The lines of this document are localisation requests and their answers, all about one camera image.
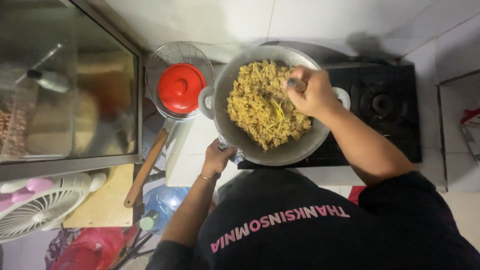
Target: hand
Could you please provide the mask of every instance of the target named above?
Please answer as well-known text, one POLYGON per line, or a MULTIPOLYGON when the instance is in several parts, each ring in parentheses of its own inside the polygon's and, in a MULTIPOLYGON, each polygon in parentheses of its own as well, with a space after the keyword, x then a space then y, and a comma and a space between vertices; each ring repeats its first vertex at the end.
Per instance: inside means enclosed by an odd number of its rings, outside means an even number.
POLYGON ((205 162, 201 175, 216 181, 227 166, 228 159, 236 152, 235 147, 229 147, 223 151, 219 150, 218 138, 215 139, 205 152, 205 162))
POLYGON ((286 81, 283 83, 285 92, 299 112, 315 117, 322 122, 322 119, 331 115, 332 112, 343 108, 337 100, 336 93, 332 90, 326 71, 314 71, 299 65, 290 77, 297 78, 307 85, 307 89, 302 92, 288 87, 286 81))

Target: bottle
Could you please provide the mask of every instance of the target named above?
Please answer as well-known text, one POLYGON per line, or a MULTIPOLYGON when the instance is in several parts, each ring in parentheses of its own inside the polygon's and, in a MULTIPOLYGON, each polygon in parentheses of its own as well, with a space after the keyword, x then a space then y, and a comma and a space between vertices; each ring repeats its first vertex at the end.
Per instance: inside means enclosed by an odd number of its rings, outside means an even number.
POLYGON ((36 82, 43 88, 55 92, 65 93, 67 92, 68 88, 70 88, 70 82, 68 78, 55 72, 40 72, 31 69, 27 72, 27 77, 36 80, 36 82))
POLYGON ((189 190, 189 187, 161 185, 148 191, 144 196, 145 213, 140 220, 140 227, 161 235, 189 190))

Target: white fan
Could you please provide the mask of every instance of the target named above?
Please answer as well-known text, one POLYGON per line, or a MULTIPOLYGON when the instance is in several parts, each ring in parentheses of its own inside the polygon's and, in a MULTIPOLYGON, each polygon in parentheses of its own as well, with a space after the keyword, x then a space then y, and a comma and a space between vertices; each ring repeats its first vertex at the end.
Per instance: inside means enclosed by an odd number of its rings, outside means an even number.
MULTIPOLYGON (((47 231, 58 227, 90 192, 103 185, 106 176, 104 173, 90 176, 80 172, 54 176, 49 180, 53 185, 48 190, 35 193, 21 202, 12 202, 12 206, 0 212, 0 243, 36 230, 47 231)), ((8 194, 7 192, 18 192, 25 187, 28 187, 28 182, 25 181, 4 184, 0 187, 0 196, 8 194)))

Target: gas stove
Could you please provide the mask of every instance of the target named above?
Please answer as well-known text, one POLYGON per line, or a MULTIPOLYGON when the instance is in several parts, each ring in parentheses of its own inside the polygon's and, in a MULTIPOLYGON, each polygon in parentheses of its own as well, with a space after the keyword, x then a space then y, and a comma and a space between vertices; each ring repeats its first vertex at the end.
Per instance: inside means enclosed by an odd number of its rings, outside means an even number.
MULTIPOLYGON (((327 67, 333 87, 350 95, 350 111, 385 136, 414 163, 422 161, 420 128, 413 65, 348 64, 327 67)), ((348 165, 332 133, 309 157, 283 168, 348 165)), ((238 169, 264 165, 248 160, 238 169)))

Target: pan handle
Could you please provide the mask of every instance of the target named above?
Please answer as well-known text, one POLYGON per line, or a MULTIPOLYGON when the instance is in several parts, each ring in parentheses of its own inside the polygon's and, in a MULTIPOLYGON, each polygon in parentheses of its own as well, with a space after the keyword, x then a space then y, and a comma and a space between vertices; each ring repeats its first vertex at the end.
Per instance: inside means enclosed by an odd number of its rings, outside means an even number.
POLYGON ((133 185, 130 187, 130 190, 128 191, 125 201, 123 202, 123 206, 125 206, 126 208, 132 208, 135 200, 137 199, 138 194, 140 193, 140 190, 144 185, 145 179, 150 174, 150 171, 152 170, 152 167, 155 164, 155 161, 158 158, 158 155, 162 151, 162 148, 167 140, 168 134, 169 134, 169 130, 163 127, 158 133, 158 135, 156 136, 155 141, 153 142, 153 145, 150 148, 150 151, 148 152, 147 158, 145 159, 145 162, 143 163, 140 170, 138 171, 137 177, 135 177, 135 180, 133 181, 133 185))
POLYGON ((336 93, 338 99, 342 102, 343 107, 347 110, 350 110, 350 96, 348 95, 348 93, 338 87, 332 87, 332 90, 336 93))
POLYGON ((213 120, 215 118, 215 111, 213 110, 213 94, 215 93, 215 88, 213 86, 207 86, 202 91, 200 91, 200 94, 198 96, 198 107, 200 108, 200 111, 208 118, 213 120), (206 99, 210 97, 210 100, 212 101, 212 104, 210 105, 210 108, 206 104, 206 99))

